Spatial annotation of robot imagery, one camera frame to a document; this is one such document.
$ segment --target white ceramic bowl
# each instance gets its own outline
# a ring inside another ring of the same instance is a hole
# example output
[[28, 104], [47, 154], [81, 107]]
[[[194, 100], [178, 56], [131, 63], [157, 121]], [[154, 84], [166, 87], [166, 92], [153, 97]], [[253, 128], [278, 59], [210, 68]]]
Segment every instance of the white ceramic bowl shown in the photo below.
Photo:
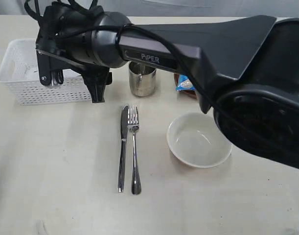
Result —
[[183, 163], [209, 168], [223, 163], [232, 144], [216, 126], [212, 117], [189, 113], [175, 119], [167, 131], [170, 150]]

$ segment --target basket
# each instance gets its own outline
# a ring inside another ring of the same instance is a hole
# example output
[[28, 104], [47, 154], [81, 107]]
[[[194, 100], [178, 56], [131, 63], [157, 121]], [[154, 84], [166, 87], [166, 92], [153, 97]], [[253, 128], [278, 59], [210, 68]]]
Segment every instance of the basket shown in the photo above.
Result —
[[58, 87], [47, 88], [40, 83], [35, 39], [16, 39], [9, 43], [0, 66], [0, 82], [21, 105], [91, 100], [81, 75], [72, 70], [64, 70], [64, 83]]

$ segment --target metal cup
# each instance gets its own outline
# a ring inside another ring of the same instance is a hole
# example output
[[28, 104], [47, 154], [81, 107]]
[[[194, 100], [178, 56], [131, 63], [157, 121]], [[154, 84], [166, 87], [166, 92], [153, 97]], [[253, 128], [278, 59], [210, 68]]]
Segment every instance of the metal cup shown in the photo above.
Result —
[[141, 63], [129, 64], [130, 89], [132, 94], [147, 96], [155, 91], [156, 69]]

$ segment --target fork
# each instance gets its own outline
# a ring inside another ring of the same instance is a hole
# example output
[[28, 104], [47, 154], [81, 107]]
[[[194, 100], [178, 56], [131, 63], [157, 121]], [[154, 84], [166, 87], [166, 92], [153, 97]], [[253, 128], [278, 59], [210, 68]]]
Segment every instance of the fork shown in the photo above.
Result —
[[133, 134], [133, 172], [132, 172], [132, 194], [138, 195], [141, 193], [140, 178], [138, 172], [138, 154], [136, 151], [136, 133], [139, 131], [138, 107], [133, 105], [129, 109], [128, 127]]

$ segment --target knife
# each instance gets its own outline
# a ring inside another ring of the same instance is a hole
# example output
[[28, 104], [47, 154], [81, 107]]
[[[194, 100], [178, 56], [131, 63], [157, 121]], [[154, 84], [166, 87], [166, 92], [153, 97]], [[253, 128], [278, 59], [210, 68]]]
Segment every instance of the knife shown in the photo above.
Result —
[[126, 150], [126, 138], [128, 135], [128, 111], [129, 105], [125, 105], [121, 113], [121, 154], [119, 163], [119, 179], [118, 179], [118, 191], [124, 190], [124, 176], [125, 176], [125, 150]]

